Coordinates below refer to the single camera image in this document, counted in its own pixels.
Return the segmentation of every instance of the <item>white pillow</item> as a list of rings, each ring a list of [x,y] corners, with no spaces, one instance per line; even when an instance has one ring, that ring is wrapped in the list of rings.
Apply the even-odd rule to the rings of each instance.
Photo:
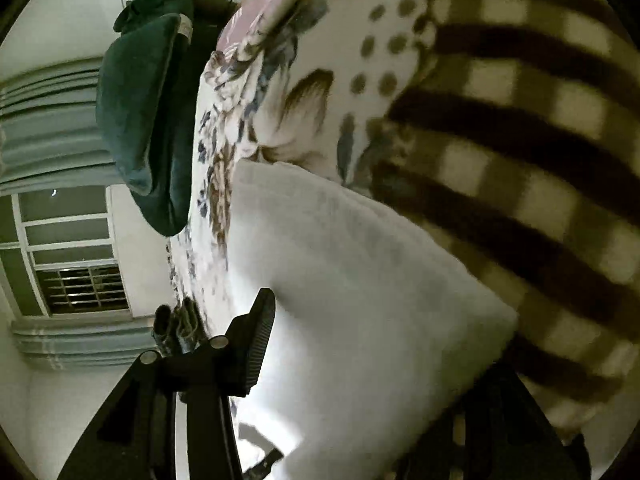
[[[285,454],[275,479],[372,480],[513,335],[516,314],[422,229],[286,164],[232,184],[236,314],[277,298],[260,380],[239,405]]]

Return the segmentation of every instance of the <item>window frame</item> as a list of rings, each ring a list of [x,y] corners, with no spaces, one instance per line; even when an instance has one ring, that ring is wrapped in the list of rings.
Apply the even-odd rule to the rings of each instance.
[[[24,263],[24,267],[27,271],[27,276],[29,278],[29,282],[31,284],[31,288],[33,289],[34,295],[36,297],[36,301],[38,302],[38,306],[40,307],[41,315],[39,316],[25,316],[20,311],[20,307],[15,300],[13,291],[9,284],[9,280],[7,279],[6,273],[4,271],[4,266],[2,265],[2,261],[0,260],[0,286],[2,287],[2,291],[7,298],[7,302],[11,309],[10,314],[13,319],[29,319],[29,320],[51,320],[51,319],[87,319],[87,318],[108,318],[109,320],[118,320],[120,318],[130,319],[130,303],[129,296],[127,294],[126,286],[124,285],[124,280],[122,281],[124,294],[127,300],[127,305],[129,306],[127,309],[123,310],[99,310],[96,312],[76,312],[69,314],[52,314],[49,306],[47,305],[47,301],[44,297],[44,294],[40,288],[40,283],[38,282],[36,272],[38,270],[62,270],[62,269],[74,269],[80,267],[97,267],[97,266],[119,266],[118,264],[118,253],[117,247],[115,243],[114,236],[114,228],[113,228],[113,215],[112,215],[112,204],[111,204],[111,187],[105,186],[105,201],[106,201],[106,213],[92,213],[92,214],[83,214],[83,215],[74,215],[74,216],[61,216],[55,218],[46,218],[41,220],[31,220],[31,221],[23,221],[22,220],[22,212],[20,211],[20,197],[18,194],[11,195],[12,209],[14,213],[14,223],[15,230],[18,236],[17,242],[3,242],[0,243],[0,251],[5,249],[20,249],[20,254],[22,255],[22,261]],[[92,219],[106,219],[109,238],[98,238],[94,240],[76,240],[72,242],[54,242],[50,244],[37,244],[37,245],[29,245],[26,228],[30,226],[36,225],[46,225],[46,224],[54,224],[54,223],[62,223],[62,222],[76,222],[82,220],[92,220]],[[36,264],[33,256],[34,251],[43,251],[43,250],[54,250],[54,249],[66,249],[66,248],[77,248],[77,247],[88,247],[88,246],[110,246],[113,251],[113,258],[104,258],[100,260],[81,260],[77,262],[62,262],[62,263],[54,263],[54,264]]]
[[[85,272],[85,274],[63,276],[63,274],[67,274],[69,271]],[[40,272],[46,272],[48,277],[39,276],[38,274]],[[47,304],[54,311],[55,305],[58,305],[59,309],[71,310],[71,313],[74,314],[126,310],[122,305],[123,300],[128,307],[120,267],[117,265],[77,267],[76,269],[65,267],[64,270],[38,271],[36,277],[38,278],[40,286],[48,289],[48,294],[45,291],[45,295],[48,296],[49,299]],[[87,303],[97,303],[98,309],[95,310],[91,307],[89,310],[84,310],[85,307],[83,305]],[[58,316],[59,314],[64,314],[64,312],[53,313],[54,316]]]

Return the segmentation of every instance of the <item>window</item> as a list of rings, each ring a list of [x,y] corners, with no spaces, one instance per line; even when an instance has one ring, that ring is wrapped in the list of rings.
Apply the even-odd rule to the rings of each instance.
[[[0,197],[0,285],[22,316],[127,310],[101,186]]]
[[[118,266],[40,270],[37,275],[52,314],[127,309]]]

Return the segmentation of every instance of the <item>pink fabric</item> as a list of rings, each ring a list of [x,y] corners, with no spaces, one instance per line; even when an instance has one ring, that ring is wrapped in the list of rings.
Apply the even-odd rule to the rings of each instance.
[[[271,9],[277,7],[282,0],[244,0],[218,39],[217,50],[230,56],[235,47],[250,32],[257,28],[261,17],[268,16]]]

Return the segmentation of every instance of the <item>metal bolt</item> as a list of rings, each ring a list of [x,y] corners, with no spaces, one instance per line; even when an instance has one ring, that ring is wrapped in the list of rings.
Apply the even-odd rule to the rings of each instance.
[[[153,350],[148,350],[140,356],[140,362],[143,365],[149,365],[158,359],[158,354],[156,354]]]
[[[209,340],[209,344],[211,345],[212,348],[215,348],[216,350],[220,350],[221,348],[224,348],[226,345],[229,344],[229,339],[227,339],[223,335],[217,335],[215,337],[212,337]]]

